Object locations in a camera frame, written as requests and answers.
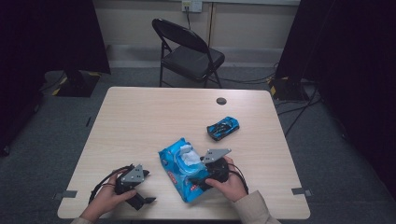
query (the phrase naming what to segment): toy car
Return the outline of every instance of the toy car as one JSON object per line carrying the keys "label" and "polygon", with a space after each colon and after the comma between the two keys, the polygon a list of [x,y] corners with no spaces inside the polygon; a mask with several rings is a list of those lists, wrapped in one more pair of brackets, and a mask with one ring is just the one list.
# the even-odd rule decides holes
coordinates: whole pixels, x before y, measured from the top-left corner
{"label": "toy car", "polygon": [[232,117],[226,117],[221,121],[213,124],[211,126],[207,126],[207,133],[210,137],[214,140],[219,141],[229,135],[230,133],[235,132],[239,129],[239,122],[238,120]]}

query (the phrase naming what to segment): person's right hand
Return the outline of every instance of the person's right hand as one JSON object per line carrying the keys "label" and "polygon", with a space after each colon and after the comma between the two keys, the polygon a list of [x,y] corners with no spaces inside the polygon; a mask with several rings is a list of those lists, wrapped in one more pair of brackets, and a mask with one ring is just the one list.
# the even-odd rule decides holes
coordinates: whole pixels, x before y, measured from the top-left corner
{"label": "person's right hand", "polygon": [[[228,168],[231,171],[237,172],[233,166],[233,160],[227,156],[224,156],[224,159],[229,163]],[[229,173],[228,180],[224,183],[211,178],[208,178],[205,182],[213,188],[218,189],[227,199],[234,203],[248,195],[245,191],[242,180],[232,173]]]}

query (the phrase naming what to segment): folding chair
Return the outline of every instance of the folding chair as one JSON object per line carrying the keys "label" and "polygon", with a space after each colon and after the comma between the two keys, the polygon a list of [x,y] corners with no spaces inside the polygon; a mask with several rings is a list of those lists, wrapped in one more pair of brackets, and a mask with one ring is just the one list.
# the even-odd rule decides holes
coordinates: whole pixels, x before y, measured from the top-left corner
{"label": "folding chair", "polygon": [[[163,83],[163,68],[167,68],[195,82],[213,81],[222,88],[217,69],[224,63],[224,54],[208,47],[195,32],[163,19],[154,19],[152,27],[162,41],[160,87]],[[166,40],[179,46],[171,49]]]}

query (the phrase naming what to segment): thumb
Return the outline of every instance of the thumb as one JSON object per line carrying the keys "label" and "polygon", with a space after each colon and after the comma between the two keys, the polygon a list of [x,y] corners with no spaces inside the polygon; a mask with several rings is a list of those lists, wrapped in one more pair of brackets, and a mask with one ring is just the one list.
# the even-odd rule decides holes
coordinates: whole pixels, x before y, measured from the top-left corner
{"label": "thumb", "polygon": [[123,192],[122,194],[120,194],[120,195],[117,195],[118,197],[118,200],[120,201],[120,202],[123,202],[123,201],[126,201],[126,200],[128,200],[128,199],[131,199],[131,198],[133,198],[135,195],[136,195],[136,193],[137,193],[137,191],[135,190],[135,189],[132,189],[132,190],[128,190],[128,191],[126,191],[126,192]]}

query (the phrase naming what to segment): person's left hand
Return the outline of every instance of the person's left hand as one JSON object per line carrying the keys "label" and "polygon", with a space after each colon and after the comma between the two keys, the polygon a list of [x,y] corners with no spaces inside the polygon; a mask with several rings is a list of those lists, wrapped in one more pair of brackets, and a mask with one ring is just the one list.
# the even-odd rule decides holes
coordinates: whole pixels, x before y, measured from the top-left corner
{"label": "person's left hand", "polygon": [[122,172],[125,172],[125,170],[114,174],[108,179],[108,182],[102,186],[99,193],[87,206],[80,217],[94,223],[102,214],[113,210],[117,204],[133,198],[136,195],[135,189],[126,191],[120,195],[117,195],[116,192],[114,192],[117,176]]}

